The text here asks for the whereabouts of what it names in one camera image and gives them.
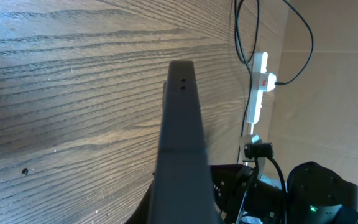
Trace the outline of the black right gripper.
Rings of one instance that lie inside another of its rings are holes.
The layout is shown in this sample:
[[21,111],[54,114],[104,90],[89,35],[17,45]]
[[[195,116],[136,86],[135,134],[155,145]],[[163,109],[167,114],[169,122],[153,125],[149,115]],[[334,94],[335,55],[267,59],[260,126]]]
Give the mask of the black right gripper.
[[257,178],[255,169],[241,164],[211,165],[214,201],[225,213],[224,223],[283,223],[283,195],[279,187]]

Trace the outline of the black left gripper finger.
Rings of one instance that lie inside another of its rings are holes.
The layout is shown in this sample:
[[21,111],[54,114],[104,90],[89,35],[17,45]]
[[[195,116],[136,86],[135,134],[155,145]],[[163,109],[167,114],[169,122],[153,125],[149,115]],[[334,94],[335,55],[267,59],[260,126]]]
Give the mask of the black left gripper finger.
[[172,61],[154,179],[128,223],[221,223],[192,61]]

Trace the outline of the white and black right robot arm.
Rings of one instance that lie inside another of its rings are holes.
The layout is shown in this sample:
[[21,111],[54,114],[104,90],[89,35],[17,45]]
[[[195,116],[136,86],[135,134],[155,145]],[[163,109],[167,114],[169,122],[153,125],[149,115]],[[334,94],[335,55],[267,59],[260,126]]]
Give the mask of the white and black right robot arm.
[[358,223],[358,186],[315,163],[296,166],[287,190],[240,164],[211,166],[224,223]]

